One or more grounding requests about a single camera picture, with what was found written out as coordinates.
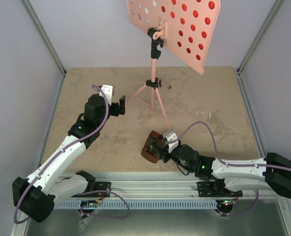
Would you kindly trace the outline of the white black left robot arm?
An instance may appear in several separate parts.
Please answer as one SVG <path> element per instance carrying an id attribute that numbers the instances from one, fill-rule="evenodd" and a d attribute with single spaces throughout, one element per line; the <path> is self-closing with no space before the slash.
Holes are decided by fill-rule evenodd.
<path id="1" fill-rule="evenodd" d="M 101 93 L 93 94 L 85 104 L 76 123 L 68 131 L 56 151 L 26 178 L 17 177 L 12 184 L 16 211 L 40 223 L 54 206 L 70 197 L 109 196 L 109 182 L 96 182 L 93 175 L 78 171 L 74 176 L 57 182 L 66 168 L 99 137 L 110 116 L 125 114 L 125 96 L 118 103 L 108 103 Z"/>

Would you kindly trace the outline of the aluminium right corner frame post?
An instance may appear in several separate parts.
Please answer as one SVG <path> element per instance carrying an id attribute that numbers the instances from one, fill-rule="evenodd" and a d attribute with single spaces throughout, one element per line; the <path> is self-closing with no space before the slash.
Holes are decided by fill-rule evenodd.
<path id="1" fill-rule="evenodd" d="M 266 156 L 266 143 L 258 117 L 259 112 L 256 109 L 256 94 L 253 86 L 255 82 L 259 81 L 259 75 L 263 73 L 264 69 L 262 67 L 256 68 L 255 58 L 259 53 L 261 42 L 264 40 L 265 35 L 268 33 L 269 28 L 273 24 L 284 3 L 284 0 L 275 0 L 273 2 L 271 9 L 256 33 L 247 53 L 235 71 L 239 90 L 260 157 Z"/>

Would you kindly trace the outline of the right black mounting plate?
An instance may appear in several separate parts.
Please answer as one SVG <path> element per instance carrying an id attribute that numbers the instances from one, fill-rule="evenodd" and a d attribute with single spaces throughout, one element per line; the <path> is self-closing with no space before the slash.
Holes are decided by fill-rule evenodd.
<path id="1" fill-rule="evenodd" d="M 225 195 L 224 184 L 219 181 L 199 181 L 197 191 L 200 197 L 223 197 Z"/>

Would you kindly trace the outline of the aluminium corner frame post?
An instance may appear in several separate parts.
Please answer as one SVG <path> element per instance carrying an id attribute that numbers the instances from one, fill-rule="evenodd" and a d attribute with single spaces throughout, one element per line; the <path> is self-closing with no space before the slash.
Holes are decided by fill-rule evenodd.
<path id="1" fill-rule="evenodd" d="M 239 90 L 260 157 L 266 156 L 266 143 L 258 117 L 259 112 L 256 109 L 256 94 L 253 86 L 255 82 L 259 81 L 259 75 L 263 73 L 264 69 L 262 67 L 256 68 L 255 58 L 259 53 L 261 42 L 264 40 L 265 35 L 268 33 L 269 28 L 273 24 L 284 3 L 284 0 L 275 0 L 273 2 L 271 9 L 256 33 L 247 53 L 235 71 Z"/>
<path id="2" fill-rule="evenodd" d="M 33 5 L 29 0 L 21 0 L 22 5 L 24 6 L 25 10 L 27 11 L 27 14 L 29 15 L 31 21 L 33 22 L 36 30 L 38 31 L 42 41 L 44 42 L 49 54 L 51 55 L 53 61 L 55 62 L 56 66 L 60 70 L 61 74 L 63 76 L 66 75 L 66 69 L 64 68 L 56 50 L 54 49 L 53 44 L 51 43 L 51 40 L 49 39 Z"/>

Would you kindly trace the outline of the aluminium left corner frame post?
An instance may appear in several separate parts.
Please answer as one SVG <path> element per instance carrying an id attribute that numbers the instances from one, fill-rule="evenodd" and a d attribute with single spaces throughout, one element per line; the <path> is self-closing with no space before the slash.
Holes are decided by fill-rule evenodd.
<path id="1" fill-rule="evenodd" d="M 42 41 L 44 42 L 49 54 L 51 55 L 53 61 L 55 62 L 56 66 L 60 70 L 61 74 L 63 76 L 66 75 L 66 69 L 64 68 L 56 50 L 54 49 L 53 44 L 51 43 L 51 40 L 49 39 L 33 5 L 29 0 L 21 0 L 22 5 L 24 6 L 25 10 L 27 11 L 27 14 L 29 15 L 31 21 L 33 22 L 36 30 L 38 31 Z"/>

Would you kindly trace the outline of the pink music stand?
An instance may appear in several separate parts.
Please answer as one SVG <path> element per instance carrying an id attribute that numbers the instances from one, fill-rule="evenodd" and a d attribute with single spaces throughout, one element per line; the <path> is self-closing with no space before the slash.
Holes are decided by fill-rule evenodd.
<path id="1" fill-rule="evenodd" d="M 159 88 L 171 88 L 156 77 L 157 61 L 165 48 L 200 75 L 221 9 L 220 0 L 129 0 L 129 21 L 151 39 L 151 78 L 130 98 L 136 99 L 145 88 L 151 89 L 155 108 L 159 101 L 162 117 L 170 128 Z"/>

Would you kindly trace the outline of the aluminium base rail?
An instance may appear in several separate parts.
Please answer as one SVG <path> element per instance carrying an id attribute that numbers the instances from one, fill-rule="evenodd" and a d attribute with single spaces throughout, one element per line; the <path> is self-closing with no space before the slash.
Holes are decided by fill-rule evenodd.
<path id="1" fill-rule="evenodd" d="M 90 172 L 125 200 L 199 199 L 198 179 L 177 172 Z"/>

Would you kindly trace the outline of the brown wooden metronome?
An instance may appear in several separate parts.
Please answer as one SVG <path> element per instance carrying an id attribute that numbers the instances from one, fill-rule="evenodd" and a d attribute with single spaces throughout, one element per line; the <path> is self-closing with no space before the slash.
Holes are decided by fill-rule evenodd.
<path id="1" fill-rule="evenodd" d="M 156 138 L 161 138 L 163 139 L 162 135 L 159 134 L 158 132 L 152 130 L 142 148 L 142 151 L 141 151 L 141 156 L 143 158 L 145 158 L 147 161 L 151 162 L 151 163 L 154 163 L 156 164 L 159 160 L 157 159 L 157 157 L 155 156 L 152 148 L 150 147 L 150 144 L 151 144 L 151 141 L 153 139 L 156 139 Z"/>

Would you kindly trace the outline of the clear plastic metronome cover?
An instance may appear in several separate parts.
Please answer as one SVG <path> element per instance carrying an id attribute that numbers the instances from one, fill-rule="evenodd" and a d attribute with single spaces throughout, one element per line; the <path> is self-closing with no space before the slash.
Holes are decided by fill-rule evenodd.
<path id="1" fill-rule="evenodd" d="M 205 122 L 206 124 L 210 123 L 211 113 L 205 111 L 196 111 L 196 116 L 198 121 Z"/>

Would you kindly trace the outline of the clear plastic bag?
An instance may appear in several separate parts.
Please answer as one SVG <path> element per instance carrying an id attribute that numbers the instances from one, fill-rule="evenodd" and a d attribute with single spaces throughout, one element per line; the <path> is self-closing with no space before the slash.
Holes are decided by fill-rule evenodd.
<path id="1" fill-rule="evenodd" d="M 92 216 L 92 215 L 89 215 L 89 216 L 82 215 L 81 216 L 81 219 L 80 219 L 80 221 L 78 223 L 78 225 L 79 225 L 79 227 L 78 227 L 79 232 L 84 231 L 84 229 L 92 222 L 93 219 L 95 219 L 95 217 Z"/>

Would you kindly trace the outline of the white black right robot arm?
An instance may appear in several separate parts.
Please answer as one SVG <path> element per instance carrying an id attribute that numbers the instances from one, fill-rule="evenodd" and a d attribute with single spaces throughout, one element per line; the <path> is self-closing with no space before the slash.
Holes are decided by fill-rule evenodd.
<path id="1" fill-rule="evenodd" d="M 220 161 L 179 142 L 168 145 L 162 136 L 148 138 L 145 148 L 152 163 L 172 160 L 202 181 L 218 180 L 213 186 L 219 196 L 242 190 L 268 190 L 291 199 L 291 160 L 277 153 L 269 152 L 265 158 L 255 160 Z"/>

